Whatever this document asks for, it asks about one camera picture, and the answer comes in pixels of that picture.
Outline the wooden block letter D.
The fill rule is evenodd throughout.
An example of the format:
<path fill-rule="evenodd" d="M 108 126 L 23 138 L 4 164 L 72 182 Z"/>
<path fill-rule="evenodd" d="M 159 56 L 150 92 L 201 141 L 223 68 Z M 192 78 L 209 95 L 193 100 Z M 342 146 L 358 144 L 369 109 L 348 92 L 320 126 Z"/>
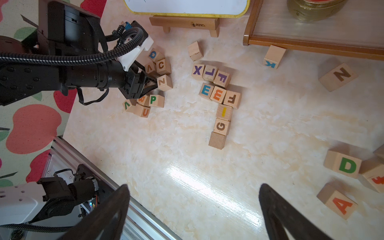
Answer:
<path fill-rule="evenodd" d="M 324 167 L 336 173 L 357 179 L 362 162 L 361 159 L 328 150 Z"/>

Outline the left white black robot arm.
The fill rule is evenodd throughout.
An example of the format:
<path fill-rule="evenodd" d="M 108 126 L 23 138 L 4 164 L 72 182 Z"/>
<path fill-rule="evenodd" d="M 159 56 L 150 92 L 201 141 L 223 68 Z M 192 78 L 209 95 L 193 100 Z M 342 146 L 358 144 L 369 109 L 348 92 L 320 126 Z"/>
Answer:
<path fill-rule="evenodd" d="M 105 35 L 100 18 L 64 1 L 39 1 L 39 25 L 23 41 L 1 37 L 1 105 L 43 91 L 67 95 L 117 88 L 137 100 L 158 87 L 137 57 L 153 41 L 137 22 Z M 55 172 L 37 182 L 1 189 L 1 227 L 62 233 L 64 240 L 118 240 L 130 202 L 126 185 L 116 191 L 80 165 L 74 182 Z"/>

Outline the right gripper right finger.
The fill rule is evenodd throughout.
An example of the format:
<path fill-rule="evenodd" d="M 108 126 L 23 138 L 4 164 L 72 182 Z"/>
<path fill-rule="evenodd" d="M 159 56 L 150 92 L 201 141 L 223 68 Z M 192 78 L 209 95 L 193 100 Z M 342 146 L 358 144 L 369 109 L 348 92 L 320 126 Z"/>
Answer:
<path fill-rule="evenodd" d="M 262 184 L 259 201 L 269 239 L 287 240 L 289 232 L 295 240 L 329 240 L 268 184 Z"/>

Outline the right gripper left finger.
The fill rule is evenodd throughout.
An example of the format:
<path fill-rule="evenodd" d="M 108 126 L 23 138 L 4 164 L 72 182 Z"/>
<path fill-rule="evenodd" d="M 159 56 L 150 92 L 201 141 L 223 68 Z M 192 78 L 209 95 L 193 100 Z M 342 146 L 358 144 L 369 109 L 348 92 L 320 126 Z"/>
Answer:
<path fill-rule="evenodd" d="M 119 240 L 130 203 L 128 185 L 121 185 L 106 202 L 93 210 L 60 240 Z"/>

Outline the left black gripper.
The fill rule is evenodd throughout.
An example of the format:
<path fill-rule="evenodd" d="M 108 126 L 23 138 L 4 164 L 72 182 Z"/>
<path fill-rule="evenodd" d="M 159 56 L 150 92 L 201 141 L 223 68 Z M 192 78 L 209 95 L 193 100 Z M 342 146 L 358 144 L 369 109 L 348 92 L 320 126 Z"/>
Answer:
<path fill-rule="evenodd" d="M 127 100 L 137 100 L 158 88 L 157 79 L 143 70 L 130 68 L 124 77 L 120 92 Z"/>

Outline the wooden block letter E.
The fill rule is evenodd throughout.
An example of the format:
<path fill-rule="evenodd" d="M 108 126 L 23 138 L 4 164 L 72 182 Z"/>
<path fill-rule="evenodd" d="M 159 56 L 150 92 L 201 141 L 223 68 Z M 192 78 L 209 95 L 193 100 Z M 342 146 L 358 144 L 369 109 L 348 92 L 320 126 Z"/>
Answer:
<path fill-rule="evenodd" d="M 199 96 L 210 101 L 214 87 L 214 85 L 203 83 L 199 91 Z"/>

